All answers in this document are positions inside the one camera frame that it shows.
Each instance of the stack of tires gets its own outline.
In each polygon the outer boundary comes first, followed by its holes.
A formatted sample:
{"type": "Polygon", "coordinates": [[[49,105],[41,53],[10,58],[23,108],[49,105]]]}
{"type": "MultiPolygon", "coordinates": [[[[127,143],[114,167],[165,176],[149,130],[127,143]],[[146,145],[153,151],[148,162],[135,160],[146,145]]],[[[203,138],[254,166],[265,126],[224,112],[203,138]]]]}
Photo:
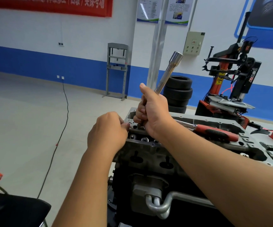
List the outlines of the stack of tires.
{"type": "Polygon", "coordinates": [[[169,112],[184,114],[192,96],[192,80],[184,76],[170,76],[163,95],[167,98],[169,112]]]}

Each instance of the red banner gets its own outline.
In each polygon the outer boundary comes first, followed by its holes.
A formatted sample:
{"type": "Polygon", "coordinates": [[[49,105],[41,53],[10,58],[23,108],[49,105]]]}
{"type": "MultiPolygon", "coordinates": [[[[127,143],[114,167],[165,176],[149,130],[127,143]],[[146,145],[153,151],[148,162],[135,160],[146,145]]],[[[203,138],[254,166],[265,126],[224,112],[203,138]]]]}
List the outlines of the red banner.
{"type": "Polygon", "coordinates": [[[0,8],[111,17],[112,3],[113,0],[0,0],[0,8]]]}

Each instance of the person's left hand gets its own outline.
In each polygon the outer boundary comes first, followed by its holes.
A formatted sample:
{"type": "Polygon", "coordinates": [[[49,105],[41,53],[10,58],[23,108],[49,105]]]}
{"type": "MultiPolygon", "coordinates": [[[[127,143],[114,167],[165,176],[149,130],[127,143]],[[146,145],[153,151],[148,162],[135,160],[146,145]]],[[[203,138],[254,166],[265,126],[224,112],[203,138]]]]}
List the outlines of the person's left hand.
{"type": "Polygon", "coordinates": [[[129,127],[130,123],[124,123],[114,111],[101,115],[88,134],[88,150],[103,151],[114,157],[125,144],[129,127]]]}

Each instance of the poster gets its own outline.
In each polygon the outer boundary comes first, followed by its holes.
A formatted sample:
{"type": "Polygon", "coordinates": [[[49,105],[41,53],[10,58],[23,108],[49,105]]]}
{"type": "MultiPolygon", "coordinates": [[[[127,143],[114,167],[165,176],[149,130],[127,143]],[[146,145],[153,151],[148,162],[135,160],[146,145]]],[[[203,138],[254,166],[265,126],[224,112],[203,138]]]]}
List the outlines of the poster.
{"type": "Polygon", "coordinates": [[[166,24],[188,25],[193,0],[169,0],[166,24]]]}
{"type": "Polygon", "coordinates": [[[138,0],[137,21],[158,23],[163,0],[138,0]]]}
{"type": "Polygon", "coordinates": [[[111,17],[112,3],[113,0],[0,0],[0,8],[111,17]]]}
{"type": "Polygon", "coordinates": [[[236,38],[247,11],[251,14],[243,38],[256,41],[253,47],[273,49],[273,0],[246,0],[234,33],[236,38]]]}

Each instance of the hand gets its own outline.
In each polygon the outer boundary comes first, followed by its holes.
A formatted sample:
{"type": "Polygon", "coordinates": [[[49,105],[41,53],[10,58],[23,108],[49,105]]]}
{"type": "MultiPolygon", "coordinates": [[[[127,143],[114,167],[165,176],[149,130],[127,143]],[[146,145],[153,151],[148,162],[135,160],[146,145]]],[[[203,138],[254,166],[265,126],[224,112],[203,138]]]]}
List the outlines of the hand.
{"type": "Polygon", "coordinates": [[[138,105],[133,120],[136,123],[140,123],[143,120],[145,130],[151,137],[157,139],[157,132],[163,128],[165,122],[172,119],[168,111],[167,99],[163,95],[157,95],[143,83],[139,87],[143,93],[142,101],[138,105]]]}
{"type": "Polygon", "coordinates": [[[114,157],[124,146],[129,127],[130,123],[124,123],[116,112],[101,115],[88,134],[88,149],[107,151],[114,157]]]}

